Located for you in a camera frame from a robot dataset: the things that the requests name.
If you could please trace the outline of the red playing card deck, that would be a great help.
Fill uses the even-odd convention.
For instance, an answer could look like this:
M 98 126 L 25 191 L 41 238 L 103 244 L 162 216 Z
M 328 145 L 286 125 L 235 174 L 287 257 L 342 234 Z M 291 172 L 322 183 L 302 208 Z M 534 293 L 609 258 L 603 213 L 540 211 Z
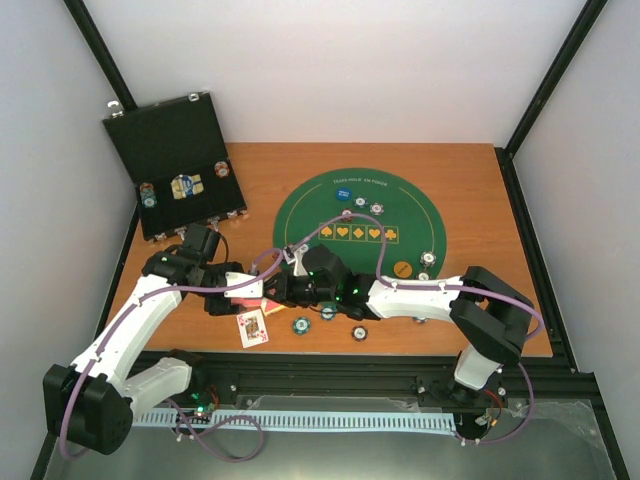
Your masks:
M 231 304 L 238 306 L 241 311 L 261 309 L 263 300 L 258 298 L 232 298 Z

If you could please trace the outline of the teal poker chip stack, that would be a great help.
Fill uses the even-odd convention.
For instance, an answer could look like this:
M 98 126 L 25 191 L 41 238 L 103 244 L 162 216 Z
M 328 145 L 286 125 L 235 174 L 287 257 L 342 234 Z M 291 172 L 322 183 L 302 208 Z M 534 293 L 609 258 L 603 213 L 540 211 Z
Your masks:
M 311 321 L 307 317 L 298 317 L 292 323 L 292 330 L 296 335 L 305 335 L 311 329 Z

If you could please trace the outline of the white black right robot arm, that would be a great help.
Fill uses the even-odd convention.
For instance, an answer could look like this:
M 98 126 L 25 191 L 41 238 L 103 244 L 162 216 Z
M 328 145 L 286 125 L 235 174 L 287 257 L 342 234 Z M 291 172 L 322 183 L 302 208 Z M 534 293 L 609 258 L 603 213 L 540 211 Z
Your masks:
M 454 324 L 468 341 L 456 361 L 453 380 L 483 389 L 504 366 L 521 361 L 525 343 L 543 327 L 533 304 L 482 267 L 440 280 L 403 280 L 316 269 L 296 276 L 283 271 L 263 287 L 269 300 L 287 307 L 332 303 L 353 320 L 414 317 Z

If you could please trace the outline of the brown poker chip stack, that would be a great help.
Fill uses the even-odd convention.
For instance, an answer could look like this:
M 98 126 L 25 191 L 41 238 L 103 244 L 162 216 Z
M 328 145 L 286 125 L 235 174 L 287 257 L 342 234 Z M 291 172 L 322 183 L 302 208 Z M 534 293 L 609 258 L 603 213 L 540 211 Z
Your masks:
M 362 326 L 354 327 L 351 336 L 357 342 L 365 341 L 368 338 L 368 330 Z

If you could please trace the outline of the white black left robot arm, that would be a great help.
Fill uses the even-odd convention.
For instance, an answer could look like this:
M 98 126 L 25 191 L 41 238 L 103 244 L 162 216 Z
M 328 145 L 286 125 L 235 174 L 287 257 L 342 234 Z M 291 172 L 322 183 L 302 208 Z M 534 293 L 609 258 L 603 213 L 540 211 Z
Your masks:
M 46 372 L 46 425 L 58 437 L 64 458 L 79 458 L 88 451 L 109 455 L 122 445 L 133 421 L 165 399 L 179 395 L 193 403 L 206 395 L 208 378 L 194 353 L 173 350 L 139 374 L 130 371 L 150 337 L 187 294 L 202 294 L 206 305 L 231 312 L 222 294 L 225 276 L 241 266 L 214 263 L 223 242 L 215 230 L 190 226 L 182 243 L 147 260 L 127 302 L 93 343 L 69 366 L 54 364 Z

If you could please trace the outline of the orange big blind button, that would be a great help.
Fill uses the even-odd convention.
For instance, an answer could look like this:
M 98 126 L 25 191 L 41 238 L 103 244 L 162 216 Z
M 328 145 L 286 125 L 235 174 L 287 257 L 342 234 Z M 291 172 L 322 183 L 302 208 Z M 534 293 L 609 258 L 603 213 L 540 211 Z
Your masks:
M 397 278 L 410 278 L 413 274 L 413 268 L 407 261 L 398 261 L 393 266 L 393 273 Z

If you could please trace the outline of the blue small blind button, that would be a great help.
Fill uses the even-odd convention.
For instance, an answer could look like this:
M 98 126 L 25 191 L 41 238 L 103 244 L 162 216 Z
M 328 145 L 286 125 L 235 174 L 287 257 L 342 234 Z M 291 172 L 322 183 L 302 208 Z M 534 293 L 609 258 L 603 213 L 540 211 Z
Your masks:
M 335 191 L 335 198 L 341 202 L 348 202 L 352 199 L 353 192 L 348 187 L 340 187 Z

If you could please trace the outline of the king of hearts card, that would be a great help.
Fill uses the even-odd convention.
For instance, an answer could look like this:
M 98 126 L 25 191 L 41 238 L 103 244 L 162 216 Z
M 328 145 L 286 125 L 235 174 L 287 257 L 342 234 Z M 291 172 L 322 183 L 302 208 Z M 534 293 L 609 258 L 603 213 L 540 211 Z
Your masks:
M 269 341 L 261 310 L 252 310 L 236 316 L 243 348 L 251 348 Z

